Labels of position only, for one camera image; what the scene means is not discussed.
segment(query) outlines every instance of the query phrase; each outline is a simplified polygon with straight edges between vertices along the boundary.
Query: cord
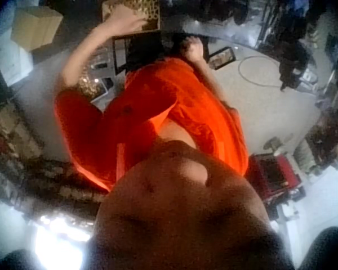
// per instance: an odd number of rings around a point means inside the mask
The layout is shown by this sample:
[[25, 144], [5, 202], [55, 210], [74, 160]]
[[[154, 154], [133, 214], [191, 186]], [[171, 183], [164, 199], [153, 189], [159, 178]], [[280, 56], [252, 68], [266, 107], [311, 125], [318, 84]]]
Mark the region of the cord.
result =
[[243, 80], [245, 80], [246, 82], [249, 82], [249, 83], [251, 83], [251, 84], [254, 84], [255, 86], [259, 86], [259, 87], [273, 87], [273, 88], [280, 88], [281, 85], [280, 85], [280, 86], [277, 86], [277, 85], [267, 85], [267, 84], [260, 84], [260, 83], [253, 82], [253, 81], [247, 79], [247, 78], [242, 74], [242, 72], [241, 72], [241, 66], [242, 66], [242, 64], [243, 64], [246, 60], [252, 59], [252, 58], [264, 58], [264, 59], [270, 60], [273, 64], [275, 64], [276, 67], [278, 67], [277, 64], [276, 64], [272, 59], [270, 59], [270, 58], [268, 58], [268, 57], [266, 57], [266, 56], [248, 56], [248, 57], [244, 58], [244, 59], [239, 63], [239, 65], [238, 65], [238, 73], [239, 73], [239, 75], [243, 78]]

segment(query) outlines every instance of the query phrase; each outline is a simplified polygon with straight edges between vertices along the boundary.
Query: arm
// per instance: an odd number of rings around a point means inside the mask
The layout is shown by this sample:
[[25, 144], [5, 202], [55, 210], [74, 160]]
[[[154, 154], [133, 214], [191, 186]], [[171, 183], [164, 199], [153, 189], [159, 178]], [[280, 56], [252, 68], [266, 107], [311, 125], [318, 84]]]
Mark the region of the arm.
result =
[[194, 66], [200, 81], [221, 101], [225, 103], [224, 91], [210, 67], [203, 58], [203, 44], [199, 38], [190, 37], [184, 42], [183, 56]]
[[83, 67], [95, 49], [109, 38], [116, 35], [125, 35], [140, 29], [146, 24], [145, 15], [136, 12], [124, 5], [115, 8], [112, 15], [97, 26], [70, 55], [59, 75], [56, 89], [62, 91], [76, 86]]

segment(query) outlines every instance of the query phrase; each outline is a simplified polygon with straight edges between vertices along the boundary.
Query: orange shirt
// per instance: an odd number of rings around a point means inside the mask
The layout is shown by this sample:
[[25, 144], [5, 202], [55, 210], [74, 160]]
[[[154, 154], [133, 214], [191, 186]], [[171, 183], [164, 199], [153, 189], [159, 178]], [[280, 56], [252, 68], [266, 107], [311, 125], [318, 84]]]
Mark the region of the orange shirt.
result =
[[178, 58], [129, 74], [125, 91], [103, 113], [76, 91], [58, 94], [55, 113], [77, 170], [108, 191], [148, 156], [167, 118], [238, 174], [248, 166], [237, 111], [226, 109]]

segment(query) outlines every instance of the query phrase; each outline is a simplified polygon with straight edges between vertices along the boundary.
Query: wrist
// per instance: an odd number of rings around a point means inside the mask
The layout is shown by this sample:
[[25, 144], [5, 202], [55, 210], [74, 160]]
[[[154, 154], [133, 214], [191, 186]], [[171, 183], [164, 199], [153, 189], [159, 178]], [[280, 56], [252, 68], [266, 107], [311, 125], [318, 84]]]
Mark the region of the wrist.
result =
[[202, 59], [200, 59], [200, 60], [198, 60], [198, 61], [194, 61], [194, 62], [192, 62], [192, 64], [193, 64], [196, 68], [198, 68], [198, 69], [206, 68], [207, 65], [208, 65], [208, 64], [206, 63], [206, 61], [205, 61], [204, 58], [202, 58]]
[[109, 38], [113, 36], [113, 31], [110, 30], [106, 25], [100, 24], [96, 28], [93, 29], [90, 36], [93, 42], [97, 43], [98, 45], [103, 44]]

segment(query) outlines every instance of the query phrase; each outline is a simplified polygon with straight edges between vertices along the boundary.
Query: light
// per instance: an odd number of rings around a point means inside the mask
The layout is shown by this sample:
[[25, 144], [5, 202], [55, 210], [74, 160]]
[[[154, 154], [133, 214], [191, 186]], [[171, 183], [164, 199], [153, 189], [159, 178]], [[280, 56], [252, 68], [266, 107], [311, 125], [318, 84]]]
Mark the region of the light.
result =
[[41, 226], [36, 235], [35, 253], [47, 270], [79, 270], [83, 260], [80, 249]]
[[40, 221], [42, 223], [44, 223], [45, 225], [49, 225], [50, 224], [50, 219], [48, 219], [47, 217], [45, 217], [44, 215], [40, 218]]
[[68, 225], [63, 218], [56, 218], [50, 223], [50, 231], [54, 233], [66, 233]]
[[67, 225], [63, 218], [56, 218], [50, 223], [50, 231], [54, 233], [66, 234], [69, 238], [75, 241], [83, 241], [86, 242], [89, 240], [90, 235], [85, 231], [70, 227]]

